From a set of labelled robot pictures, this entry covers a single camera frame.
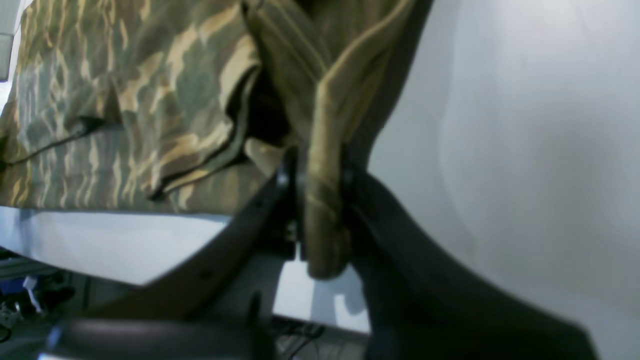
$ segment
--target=white table surface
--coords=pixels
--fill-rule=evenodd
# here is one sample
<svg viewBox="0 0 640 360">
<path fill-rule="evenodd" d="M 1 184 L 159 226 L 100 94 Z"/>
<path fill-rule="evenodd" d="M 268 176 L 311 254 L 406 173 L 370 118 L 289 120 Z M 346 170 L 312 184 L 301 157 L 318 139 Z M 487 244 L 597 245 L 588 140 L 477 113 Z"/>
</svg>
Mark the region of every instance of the white table surface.
<svg viewBox="0 0 640 360">
<path fill-rule="evenodd" d="M 581 323 L 603 359 L 640 356 L 639 19 L 633 0 L 437 0 L 370 166 L 453 256 Z M 0 245 L 136 284 L 223 223 L 1 211 Z M 289 263 L 274 312 L 367 331 L 359 287 Z"/>
</svg>

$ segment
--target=black mount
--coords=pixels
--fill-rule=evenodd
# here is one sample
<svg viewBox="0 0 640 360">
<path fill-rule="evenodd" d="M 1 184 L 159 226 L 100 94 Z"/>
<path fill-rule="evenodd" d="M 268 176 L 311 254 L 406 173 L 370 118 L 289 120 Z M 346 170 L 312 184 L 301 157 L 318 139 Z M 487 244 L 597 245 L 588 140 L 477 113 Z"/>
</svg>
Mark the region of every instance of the black mount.
<svg viewBox="0 0 640 360">
<path fill-rule="evenodd" d="M 423 233 L 381 183 L 347 158 L 343 165 L 344 223 L 372 331 L 368 359 L 595 358 L 584 331 L 474 275 Z M 303 170 L 296 150 L 289 151 L 200 252 L 146 288 L 60 324 L 45 353 L 274 359 L 267 324 L 282 266 L 294 257 L 287 232 L 298 220 Z"/>
</svg>

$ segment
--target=floor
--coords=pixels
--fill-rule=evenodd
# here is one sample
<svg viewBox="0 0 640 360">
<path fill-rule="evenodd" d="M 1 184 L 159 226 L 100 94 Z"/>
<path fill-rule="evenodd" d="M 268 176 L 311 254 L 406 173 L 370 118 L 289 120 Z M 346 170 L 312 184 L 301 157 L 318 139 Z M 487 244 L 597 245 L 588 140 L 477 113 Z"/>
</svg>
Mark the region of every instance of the floor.
<svg viewBox="0 0 640 360">
<path fill-rule="evenodd" d="M 108 303 L 135 290 L 133 286 L 71 272 L 65 272 L 65 282 L 61 285 L 73 286 L 76 289 L 74 297 L 61 306 L 59 311 L 45 319 L 30 320 L 16 325 L 10 340 L 0 343 L 0 359 L 37 359 L 39 350 L 44 346 L 53 324 L 62 316 L 78 314 L 84 309 Z M 278 321 L 279 323 L 290 322 L 286 319 Z M 295 333 L 289 332 L 289 334 L 282 333 L 283 335 L 277 338 L 279 359 L 352 360 L 362 359 L 364 356 L 366 335 L 315 324 L 297 322 L 291 322 L 291 324 L 294 325 L 290 325 L 290 328 L 295 326 L 301 330 Z M 309 339 L 304 332 L 301 332 L 305 330 L 316 334 L 321 330 L 321 336 L 317 339 Z"/>
</svg>

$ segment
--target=blue object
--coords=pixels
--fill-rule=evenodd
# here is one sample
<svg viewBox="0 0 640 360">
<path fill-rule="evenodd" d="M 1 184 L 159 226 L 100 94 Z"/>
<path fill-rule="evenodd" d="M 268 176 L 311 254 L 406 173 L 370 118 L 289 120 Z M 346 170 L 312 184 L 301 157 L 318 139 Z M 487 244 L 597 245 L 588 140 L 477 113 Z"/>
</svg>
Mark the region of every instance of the blue object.
<svg viewBox="0 0 640 360">
<path fill-rule="evenodd" d="M 24 284 L 24 277 L 18 277 L 13 280 L 7 280 L 0 282 L 0 290 L 2 290 L 2 294 L 17 294 L 24 291 L 22 284 Z"/>
</svg>

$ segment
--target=folded fabric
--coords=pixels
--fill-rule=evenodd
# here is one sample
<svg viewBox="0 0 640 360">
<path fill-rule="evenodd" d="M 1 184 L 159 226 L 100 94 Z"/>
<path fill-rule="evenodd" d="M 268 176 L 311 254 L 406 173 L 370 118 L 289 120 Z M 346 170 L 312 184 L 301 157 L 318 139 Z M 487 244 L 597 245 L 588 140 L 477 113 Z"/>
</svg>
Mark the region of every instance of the folded fabric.
<svg viewBox="0 0 640 360">
<path fill-rule="evenodd" d="M 414 1 L 34 0 L 0 117 L 0 204 L 233 214 L 299 145 L 309 270 L 337 275 L 341 147 Z"/>
</svg>

